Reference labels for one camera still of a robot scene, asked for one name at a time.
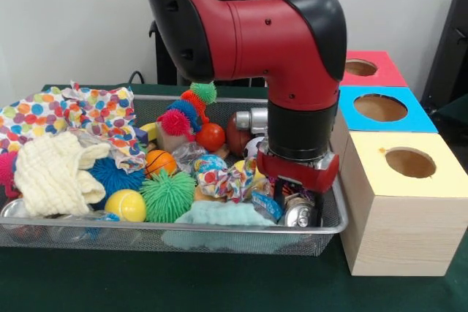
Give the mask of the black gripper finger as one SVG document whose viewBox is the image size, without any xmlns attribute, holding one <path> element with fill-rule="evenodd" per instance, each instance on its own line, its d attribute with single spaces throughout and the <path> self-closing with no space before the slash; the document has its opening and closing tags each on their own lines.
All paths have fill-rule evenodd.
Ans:
<svg viewBox="0 0 468 312">
<path fill-rule="evenodd" d="M 321 227 L 322 226 L 322 211 L 323 211 L 323 204 L 324 204 L 324 199 L 323 199 L 323 194 L 314 192 L 314 205 L 316 209 L 316 226 Z"/>
<path fill-rule="evenodd" d="M 284 179 L 277 178 L 274 184 L 273 199 L 278 205 L 284 205 L 283 187 Z"/>
</svg>

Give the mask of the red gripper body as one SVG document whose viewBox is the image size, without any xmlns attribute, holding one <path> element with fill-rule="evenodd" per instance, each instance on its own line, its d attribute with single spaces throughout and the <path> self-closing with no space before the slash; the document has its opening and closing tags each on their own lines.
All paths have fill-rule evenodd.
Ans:
<svg viewBox="0 0 468 312">
<path fill-rule="evenodd" d="M 257 166 L 262 174 L 270 178 L 301 184 L 310 191 L 327 192 L 338 174 L 339 156 L 328 152 L 318 161 L 304 163 L 258 151 Z"/>
</svg>

